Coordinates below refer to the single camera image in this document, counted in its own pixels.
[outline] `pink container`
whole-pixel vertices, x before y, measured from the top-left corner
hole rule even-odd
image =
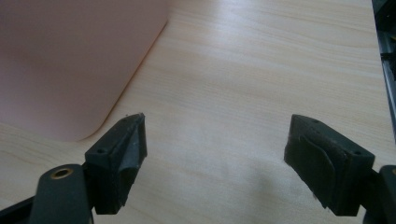
[[[64,141],[91,135],[167,9],[164,0],[0,1],[0,122]]]

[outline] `wooden table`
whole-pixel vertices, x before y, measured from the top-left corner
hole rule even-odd
[[[370,0],[171,0],[169,22],[103,127],[57,142],[0,125],[0,209],[118,119],[147,116],[148,157],[104,223],[361,223],[322,209],[283,162],[291,114],[396,163]]]

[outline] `table surface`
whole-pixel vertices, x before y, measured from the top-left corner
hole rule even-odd
[[[102,128],[57,142],[0,125],[0,209],[144,112],[129,201],[96,223],[361,223],[323,209],[283,162],[290,117],[319,119],[394,164],[370,0],[171,0],[169,22]]]

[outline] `screw hole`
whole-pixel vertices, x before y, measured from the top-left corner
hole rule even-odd
[[[73,170],[70,168],[62,168],[50,175],[52,179],[62,179],[65,178],[73,173]]]
[[[103,154],[103,153],[106,153],[106,152],[107,152],[107,149],[105,149],[105,148],[99,148],[99,149],[97,150],[97,152],[100,153],[100,154]]]

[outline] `light wood grain surface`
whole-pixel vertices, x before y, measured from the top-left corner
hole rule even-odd
[[[104,223],[361,223],[321,207],[283,162],[291,114],[396,163],[370,0],[171,0],[169,22],[103,127],[74,143],[0,125],[0,209],[118,119],[147,116],[148,157]]]

